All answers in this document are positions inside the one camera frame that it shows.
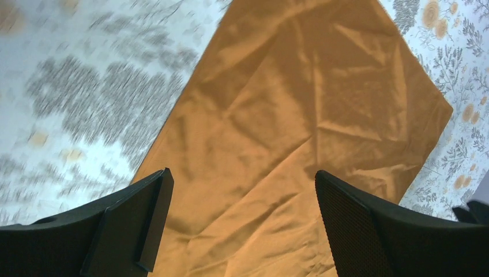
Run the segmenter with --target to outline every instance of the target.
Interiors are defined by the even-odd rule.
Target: floral pattern
[[[0,225],[127,186],[230,3],[0,0]],[[381,4],[454,108],[401,205],[454,219],[489,169],[489,0]]]
[[[0,225],[127,186],[229,3],[0,0]]]
[[[471,199],[489,169],[489,0],[420,0],[402,16],[410,11],[396,2],[415,1],[381,3],[454,109],[400,204],[455,220],[451,208]],[[407,24],[412,26],[406,31]]]

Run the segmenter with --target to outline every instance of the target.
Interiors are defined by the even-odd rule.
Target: orange fabric
[[[135,178],[175,178],[152,276],[336,276],[315,172],[397,203],[451,113],[377,1],[234,0]]]

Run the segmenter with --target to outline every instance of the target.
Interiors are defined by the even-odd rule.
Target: floral tablecloth
[[[489,169],[489,0],[382,0],[411,51],[454,108],[401,205],[455,219]]]
[[[0,225],[127,186],[230,0],[0,0]],[[489,0],[381,0],[454,107],[401,205],[453,219],[489,169]]]

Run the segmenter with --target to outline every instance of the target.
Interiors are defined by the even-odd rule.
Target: gray leaf print
[[[464,0],[466,5],[474,4],[474,14],[479,14],[479,22],[484,19],[489,20],[489,0]],[[489,30],[489,23],[484,27],[484,31]]]
[[[455,146],[451,147],[446,152],[447,155],[442,158],[442,167],[446,168],[448,166],[449,168],[445,179],[447,182],[460,168],[462,168],[463,161],[469,158],[465,142],[463,137],[460,138]]]
[[[136,17],[103,14],[90,29],[106,33],[116,53],[124,59],[134,59],[143,66],[159,62],[170,70],[192,72],[197,63],[197,52],[175,47],[165,25],[148,25]]]
[[[472,69],[472,78],[475,81],[476,88],[483,91],[483,93],[489,92],[489,84],[487,83],[487,73],[483,73],[479,68]]]
[[[428,204],[415,204],[413,205],[412,210],[425,215],[433,215],[433,207],[429,206]]]
[[[464,18],[464,28],[462,33],[467,36],[467,48],[472,50],[472,54],[476,57],[480,57],[484,50],[482,49],[482,35],[478,30],[475,30],[474,24],[467,18]]]
[[[396,23],[401,34],[405,35],[416,22],[419,0],[394,0],[394,10],[396,11],[394,23]]]
[[[75,57],[49,59],[27,85],[38,117],[64,114],[74,141],[117,141],[135,170],[180,95],[179,74],[150,76],[127,63],[112,63],[101,76]]]
[[[471,138],[473,139],[472,146],[474,148],[479,152],[484,152],[484,150],[486,150],[486,137],[476,127],[472,127]]]
[[[432,192],[431,188],[417,188],[414,192],[414,195],[419,201],[422,202],[432,202],[437,200],[437,194],[435,192]]]
[[[460,201],[462,201],[462,203],[466,204],[468,201],[470,201],[470,199],[472,198],[472,195],[474,194],[474,190],[472,189],[468,189],[464,195],[462,195],[462,197],[460,197]]]

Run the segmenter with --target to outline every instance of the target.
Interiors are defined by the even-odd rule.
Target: orange flower print
[[[435,26],[435,34],[437,39],[443,39],[448,31],[448,21],[446,18],[440,19]]]
[[[455,184],[453,184],[453,186],[455,187],[455,189],[460,189],[464,185],[464,183],[465,183],[465,176],[464,175],[460,175],[455,180]]]
[[[439,14],[440,7],[438,6],[438,2],[428,3],[423,11],[423,25],[428,29],[435,27]]]
[[[477,121],[479,121],[479,117],[480,117],[479,112],[474,113],[474,115],[472,116],[472,119],[471,119],[472,124],[477,123]]]
[[[473,116],[473,104],[469,104],[465,107],[464,112],[462,113],[462,120],[464,122],[469,121]]]
[[[18,8],[7,1],[0,1],[0,35],[22,31],[25,18]]]
[[[457,9],[458,9],[458,3],[457,2],[453,2],[452,5],[450,6],[450,12],[452,14],[455,14],[457,12]]]
[[[471,181],[472,181],[472,177],[467,177],[465,180],[464,180],[464,188],[468,187],[470,184],[471,184]]]

